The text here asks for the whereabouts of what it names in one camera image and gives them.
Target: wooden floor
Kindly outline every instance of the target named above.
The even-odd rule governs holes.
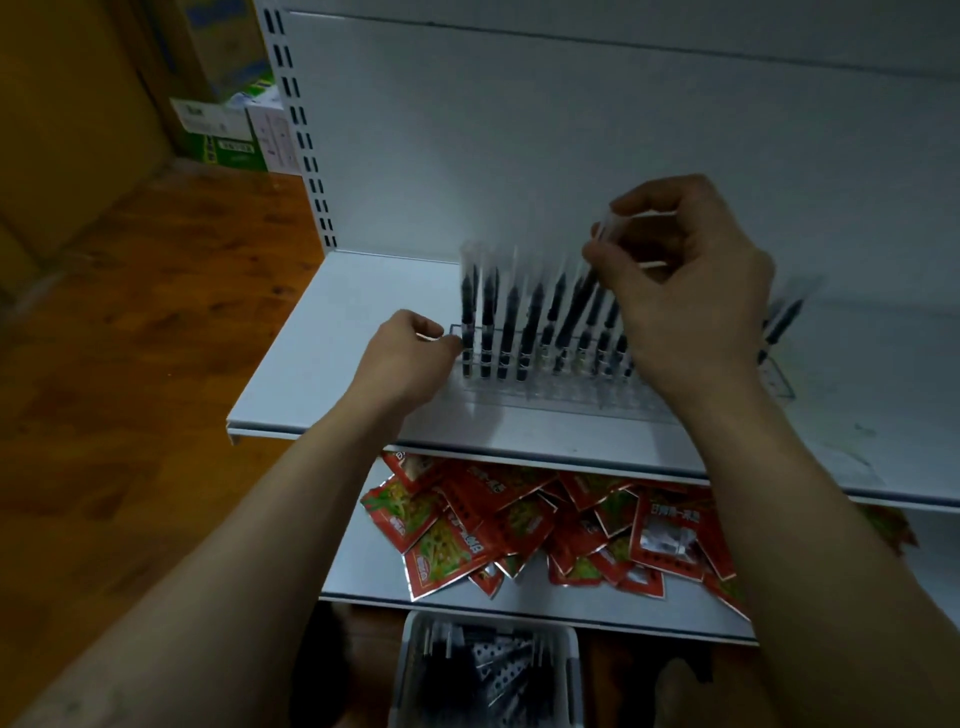
[[[0,725],[287,447],[232,447],[225,419],[322,260],[299,178],[178,161],[87,230],[0,330]],[[348,610],[343,725],[386,724],[404,617]],[[642,643],[580,636],[588,725],[614,726],[616,675]]]

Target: forearm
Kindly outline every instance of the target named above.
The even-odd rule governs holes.
[[[960,637],[758,383],[680,415],[775,686],[799,723],[946,724]]]
[[[256,723],[289,677],[360,487],[396,425],[362,403],[338,404],[17,725]],[[68,713],[70,704],[81,710]]]

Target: clear acrylic pen holder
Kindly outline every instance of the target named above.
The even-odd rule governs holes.
[[[461,335],[461,326],[451,326],[450,333]],[[518,351],[521,332],[516,332],[512,350],[503,353],[502,333],[502,329],[496,329],[489,352],[483,352],[481,329],[475,329],[473,355],[457,361],[445,397],[623,420],[677,422],[660,395],[633,371],[628,354],[601,352],[598,358],[594,340],[585,350],[578,350],[577,342],[571,342],[564,357],[555,346],[542,347],[538,332],[529,365],[524,367],[521,358],[526,361],[526,357]],[[781,405],[795,399],[793,388],[772,357],[759,366],[759,371],[763,385]]]

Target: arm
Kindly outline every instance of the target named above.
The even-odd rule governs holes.
[[[409,311],[380,327],[343,398],[228,519],[15,724],[258,724],[300,637],[371,464],[432,399],[460,340]]]
[[[784,717],[955,724],[960,634],[760,384],[770,258],[704,178],[648,182],[611,207],[672,213],[636,218],[624,249],[591,242],[584,255],[621,302],[639,371],[707,466]],[[631,254],[677,267],[655,282]]]

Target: pile of snack packets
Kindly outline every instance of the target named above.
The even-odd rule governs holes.
[[[361,502],[403,555],[411,600],[467,577],[490,598],[533,555],[551,584],[663,599],[665,573],[749,619],[710,488],[384,452],[393,471]],[[898,553],[917,545],[903,513],[860,505]]]

